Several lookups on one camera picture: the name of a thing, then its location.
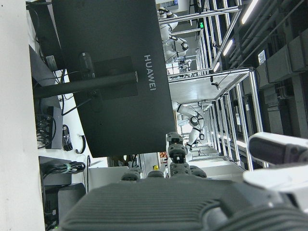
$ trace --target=white robot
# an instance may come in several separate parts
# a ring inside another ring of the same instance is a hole
[[[166,18],[173,18],[177,17],[176,14],[172,13],[171,11],[165,9],[164,7],[160,7],[158,10],[159,16],[158,19],[166,19]],[[178,25],[178,22],[170,23],[170,24],[162,24],[159,26],[162,42],[167,42],[169,39],[173,40],[176,45],[180,45],[182,49],[180,51],[167,51],[165,53],[165,61],[167,63],[172,62],[172,60],[176,57],[183,57],[186,54],[189,46],[187,41],[183,38],[179,38],[176,36],[172,36],[172,30]]]
[[[189,140],[186,143],[186,148],[187,150],[190,150],[198,137],[200,139],[204,139],[204,134],[202,134],[202,130],[204,128],[204,119],[194,110],[194,108],[184,106],[183,104],[177,103],[175,101],[171,102],[173,111],[181,113],[182,115],[185,115],[189,118],[189,124],[192,126],[192,131],[189,134]]]

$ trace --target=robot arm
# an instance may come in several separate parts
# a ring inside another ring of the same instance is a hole
[[[164,7],[159,8],[158,12],[159,12],[159,19],[177,17],[176,14],[174,14],[171,11],[165,9]],[[171,35],[172,30],[177,25],[178,25],[178,22],[169,23],[169,24],[162,24],[162,25],[159,26],[161,38],[162,38],[163,42],[167,41],[168,39],[172,39],[176,44],[178,44],[182,47],[181,51],[168,51],[168,53],[165,54],[165,60],[167,62],[175,56],[177,56],[177,57],[185,56],[186,51],[189,48],[187,41],[185,39]]]
[[[191,148],[196,139],[203,135],[201,134],[201,131],[204,127],[204,119],[192,107],[184,106],[183,104],[177,103],[175,101],[172,101],[172,109],[173,111],[181,113],[182,115],[185,115],[189,118],[189,123],[193,129],[189,134],[189,141],[186,145]]]

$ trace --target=aluminum frame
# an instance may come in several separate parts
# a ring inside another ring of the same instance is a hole
[[[235,26],[236,21],[239,18],[240,12],[242,10],[242,1],[238,0],[236,6],[229,7],[227,0],[223,0],[223,8],[217,8],[217,1],[212,0],[213,10],[210,10],[209,0],[205,1],[205,9],[201,13],[193,13],[183,16],[178,16],[174,18],[167,18],[167,19],[160,19],[159,24],[169,24],[174,22],[182,22],[182,21],[189,21],[193,19],[203,18],[205,29],[192,29],[192,30],[185,30],[180,32],[171,33],[171,35],[180,35],[185,33],[191,32],[200,32],[200,45],[201,52],[199,55],[200,58],[196,58],[197,63],[197,70],[189,71],[189,72],[181,72],[181,75],[188,75],[191,73],[198,73],[198,74],[208,74],[210,70],[214,70],[215,65],[217,64],[220,56],[222,55],[222,51],[225,49],[227,42],[230,40],[231,32]],[[232,21],[230,22],[230,13],[233,14]],[[226,33],[222,35],[221,30],[221,21],[219,19],[219,15],[225,15],[226,20]],[[214,31],[214,25],[212,17],[215,18],[215,25],[216,25],[216,33]],[[168,75],[169,81],[170,78],[176,77],[179,74]]]
[[[205,99],[202,101],[203,105],[208,105],[208,107],[205,109],[205,116],[208,117],[206,120],[209,121],[211,124],[208,125],[208,128],[211,128],[210,130],[210,136],[212,137],[212,145],[213,148],[217,150],[218,153],[221,153],[223,150],[224,155],[228,158],[232,158],[231,152],[227,153],[226,150],[226,144],[224,142],[224,136],[226,135],[227,137],[227,147],[228,150],[231,150],[231,145],[230,145],[230,137],[229,135],[232,135],[232,141],[234,143],[234,151],[235,151],[235,156],[236,159],[238,160],[236,164],[240,167],[241,166],[241,158],[239,154],[239,149],[238,149],[238,144],[237,144],[237,136],[235,132],[235,122],[234,122],[234,113],[232,110],[232,105],[231,105],[231,97],[230,97],[230,91],[232,89],[236,90],[237,94],[237,99],[238,99],[238,106],[239,106],[239,114],[240,114],[240,121],[241,121],[241,126],[242,126],[242,131],[243,131],[243,137],[244,137],[244,142],[246,144],[246,157],[247,157],[247,164],[248,164],[248,170],[253,171],[253,161],[252,157],[250,155],[249,149],[248,149],[248,131],[247,131],[247,124],[245,120],[245,111],[244,111],[244,104],[243,104],[243,98],[242,98],[242,89],[241,89],[241,82],[249,77],[250,85],[251,85],[251,94],[253,98],[253,105],[254,105],[254,111],[255,111],[255,119],[256,119],[256,124],[257,124],[257,131],[263,131],[262,127],[262,118],[261,118],[261,113],[260,113],[260,108],[259,108],[259,99],[258,99],[258,93],[257,93],[257,83],[256,83],[256,75],[254,73],[254,70],[252,68],[240,68],[240,69],[234,69],[234,70],[229,70],[229,71],[223,71],[223,72],[217,72],[217,73],[212,73],[209,75],[204,75],[200,77],[194,77],[194,78],[211,78],[211,77],[220,77],[225,74],[238,74],[238,78],[232,82],[230,85],[228,85],[223,91],[222,91],[222,96],[217,97],[216,99]],[[172,84],[176,84],[176,82],[182,82],[182,81],[187,81],[188,79],[180,79],[174,81]],[[218,107],[218,102],[220,101],[221,106],[222,106],[222,111],[219,110]],[[226,115],[226,112],[224,111],[224,102],[226,105],[227,112],[229,113],[230,117],[230,131],[228,129],[228,118]],[[189,103],[189,105],[194,105],[194,106],[200,106],[199,103],[194,102],[194,103]],[[220,132],[220,137],[221,140],[223,141],[222,143],[222,150],[220,148],[220,142],[219,142],[219,137],[218,137],[218,130]],[[263,162],[263,167],[266,168],[268,167],[268,163]]]

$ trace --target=monitor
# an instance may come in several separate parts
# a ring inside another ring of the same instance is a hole
[[[93,157],[161,152],[175,131],[154,0],[53,0],[70,82],[138,74],[138,82],[74,93]]]

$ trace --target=monitor back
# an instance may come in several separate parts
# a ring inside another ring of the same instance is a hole
[[[138,83],[97,89],[99,97],[78,108],[91,154],[165,151],[165,134],[175,123],[155,1],[53,0],[52,7],[68,73],[84,71],[83,52],[95,77],[138,73]],[[80,104],[89,92],[74,97]]]

